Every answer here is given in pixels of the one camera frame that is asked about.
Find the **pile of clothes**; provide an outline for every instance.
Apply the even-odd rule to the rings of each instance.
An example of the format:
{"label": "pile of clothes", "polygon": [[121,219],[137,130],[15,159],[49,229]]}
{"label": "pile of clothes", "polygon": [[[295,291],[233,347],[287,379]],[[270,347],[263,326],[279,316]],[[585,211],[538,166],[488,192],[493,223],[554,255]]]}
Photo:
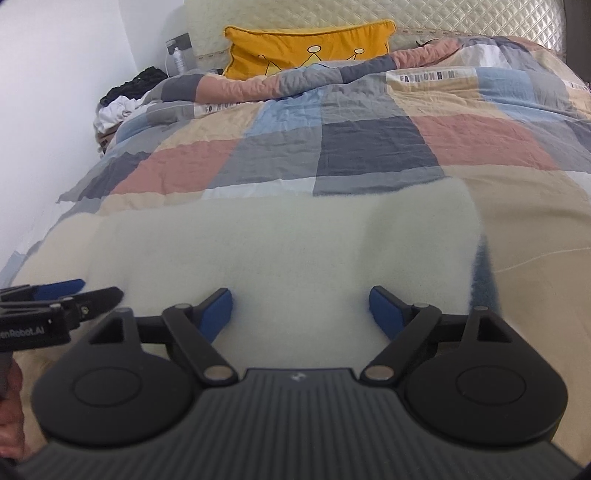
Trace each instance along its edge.
{"label": "pile of clothes", "polygon": [[96,114],[94,126],[96,140],[105,152],[115,132],[127,117],[138,109],[148,92],[168,76],[156,67],[149,67],[130,82],[114,87],[100,99],[101,109]]}

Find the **human hand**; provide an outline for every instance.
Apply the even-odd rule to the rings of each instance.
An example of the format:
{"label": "human hand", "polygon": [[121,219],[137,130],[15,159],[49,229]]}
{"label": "human hand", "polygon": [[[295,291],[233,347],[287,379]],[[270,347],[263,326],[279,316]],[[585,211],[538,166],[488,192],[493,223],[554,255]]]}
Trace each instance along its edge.
{"label": "human hand", "polygon": [[0,456],[22,460],[26,454],[21,404],[22,372],[12,360],[7,375],[8,391],[0,400]]}

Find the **white logo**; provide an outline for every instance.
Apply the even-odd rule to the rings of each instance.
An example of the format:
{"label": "white logo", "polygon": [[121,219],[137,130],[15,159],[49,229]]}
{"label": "white logo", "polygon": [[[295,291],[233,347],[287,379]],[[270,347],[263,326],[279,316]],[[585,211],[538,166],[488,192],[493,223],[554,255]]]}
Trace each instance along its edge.
{"label": "white logo", "polygon": [[306,378],[308,378],[308,376],[305,373],[302,372],[298,372],[296,374],[293,374],[291,376],[291,379],[295,382],[302,382],[304,381]]}
{"label": "white logo", "polygon": [[1,339],[5,339],[5,338],[18,338],[18,337],[31,337],[31,336],[35,336],[35,335],[43,335],[45,333],[45,329],[42,326],[39,326],[35,329],[33,329],[33,327],[29,327],[26,329],[18,329],[18,330],[4,330],[3,332],[0,332],[0,338]]}

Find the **bed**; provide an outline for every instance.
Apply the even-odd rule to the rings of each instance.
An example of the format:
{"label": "bed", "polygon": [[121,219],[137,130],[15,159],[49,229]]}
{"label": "bed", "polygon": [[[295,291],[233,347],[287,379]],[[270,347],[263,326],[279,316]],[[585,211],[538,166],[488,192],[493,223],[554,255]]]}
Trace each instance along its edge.
{"label": "bed", "polygon": [[[2,281],[116,285],[140,315],[229,287],[233,320],[215,345],[240,370],[359,369],[387,343],[368,312],[374,285],[448,313],[486,304],[564,378],[569,406],[554,441],[588,462],[591,93],[573,40],[586,7],[231,5],[186,1],[200,61],[224,55],[228,23],[386,17],[398,34],[438,40],[245,82],[201,70],[165,80],[46,211]],[[203,105],[223,108],[202,115]],[[27,394],[59,353],[17,356],[33,443]]]}

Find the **blue gripper pad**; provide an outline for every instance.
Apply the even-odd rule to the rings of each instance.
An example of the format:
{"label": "blue gripper pad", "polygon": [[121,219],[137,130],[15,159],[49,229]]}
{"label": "blue gripper pad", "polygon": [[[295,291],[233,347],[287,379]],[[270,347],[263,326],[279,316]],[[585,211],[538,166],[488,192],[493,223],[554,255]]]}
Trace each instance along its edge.
{"label": "blue gripper pad", "polygon": [[369,292],[369,311],[388,339],[394,340],[402,332],[404,328],[402,310],[390,303],[376,288],[372,288]]}
{"label": "blue gripper pad", "polygon": [[230,290],[226,290],[204,309],[199,331],[209,343],[216,339],[217,335],[230,321],[232,306],[232,293]]}
{"label": "blue gripper pad", "polygon": [[57,300],[60,297],[74,295],[84,288],[86,282],[81,278],[39,285],[33,294],[33,300]]}

